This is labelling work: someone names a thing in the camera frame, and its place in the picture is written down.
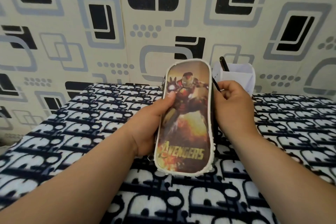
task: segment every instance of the wall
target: wall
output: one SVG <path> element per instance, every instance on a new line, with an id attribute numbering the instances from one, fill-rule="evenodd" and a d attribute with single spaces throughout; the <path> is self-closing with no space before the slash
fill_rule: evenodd
<path id="1" fill-rule="evenodd" d="M 176 59 L 251 63 L 256 92 L 335 99 L 335 0 L 0 0 L 0 137 L 90 82 L 160 84 Z"/>

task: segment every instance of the table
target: table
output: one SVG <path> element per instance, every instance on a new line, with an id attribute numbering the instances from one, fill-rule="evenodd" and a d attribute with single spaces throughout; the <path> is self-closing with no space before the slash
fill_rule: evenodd
<path id="1" fill-rule="evenodd" d="M 0 209 L 65 170 L 140 108 L 157 86 L 95 83 L 0 156 Z M 255 94 L 255 123 L 268 141 L 335 185 L 336 103 L 319 97 Z M 278 223 L 221 131 L 213 169 L 165 175 L 136 158 L 101 223 Z"/>

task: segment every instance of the white trim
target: white trim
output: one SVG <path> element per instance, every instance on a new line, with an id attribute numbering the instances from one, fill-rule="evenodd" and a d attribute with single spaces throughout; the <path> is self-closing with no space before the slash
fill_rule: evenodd
<path id="1" fill-rule="evenodd" d="M 179 64 L 179 63 L 183 63 L 183 62 L 189 62 L 189 61 L 201 61 L 205 64 L 207 64 L 208 68 L 209 68 L 209 93 L 208 93 L 208 134 L 209 134 L 209 140 L 210 140 L 210 156 L 209 156 L 209 160 L 208 160 L 208 163 L 206 164 L 206 166 L 201 170 L 201 171 L 197 171 L 195 173 L 183 173 L 183 172 L 176 172 L 176 171 L 169 171 L 169 170 L 166 170 L 166 169 L 162 169 L 157 161 L 156 161 L 156 158 L 157 158 L 157 155 L 156 155 L 156 152 L 157 152 L 157 148 L 158 148 L 158 142 L 159 142 L 159 136 L 160 136 L 160 129 L 161 129 L 161 121 L 160 121 L 160 125 L 159 125 L 159 129 L 157 131 L 157 138 L 156 138 L 156 143 L 155 143 L 155 151 L 154 151 L 154 163 L 155 163 L 155 166 L 157 167 L 157 169 L 161 172 L 164 172 L 166 174 L 171 174 L 171 175 L 183 175 L 183 176 L 200 176 L 206 172 L 209 172 L 211 169 L 212 169 L 212 162 L 213 162 L 213 159 L 214 159 L 214 151 L 215 151 L 215 144 L 213 142 L 213 135 L 212 135 L 212 124 L 211 124 L 211 109 L 212 109 L 212 106 L 211 106 L 211 98 L 212 98 L 212 72 L 211 72 L 211 67 L 210 65 L 208 64 L 208 62 L 202 60 L 202 59 L 187 59 L 187 60 L 184 60 L 184 61 L 179 61 L 179 62 L 176 62 L 174 63 L 173 65 L 171 65 L 168 69 L 167 69 L 167 72 L 166 72 L 166 82 L 165 82 L 165 85 L 164 85 L 164 92 L 163 92 L 163 98 L 165 98 L 166 96 L 166 84 L 167 84 L 167 81 L 168 81 L 168 72 L 170 71 L 170 69 Z"/>

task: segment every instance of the right hand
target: right hand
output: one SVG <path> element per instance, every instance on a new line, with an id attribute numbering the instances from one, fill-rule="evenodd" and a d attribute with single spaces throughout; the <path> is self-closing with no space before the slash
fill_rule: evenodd
<path id="1" fill-rule="evenodd" d="M 214 88 L 215 115 L 220 129 L 230 141 L 258 134 L 254 104 L 250 95 L 235 81 L 218 82 Z"/>

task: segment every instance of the patterned fabric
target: patterned fabric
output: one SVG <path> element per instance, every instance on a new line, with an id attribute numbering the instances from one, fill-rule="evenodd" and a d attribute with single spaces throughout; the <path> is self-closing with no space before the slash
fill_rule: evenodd
<path id="1" fill-rule="evenodd" d="M 63 171 L 161 97 L 157 86 L 93 84 L 0 156 L 0 208 Z M 336 103 L 255 94 L 259 132 L 327 182 L 336 182 Z M 232 145 L 219 131 L 212 171 L 158 172 L 136 158 L 101 223 L 278 223 Z"/>

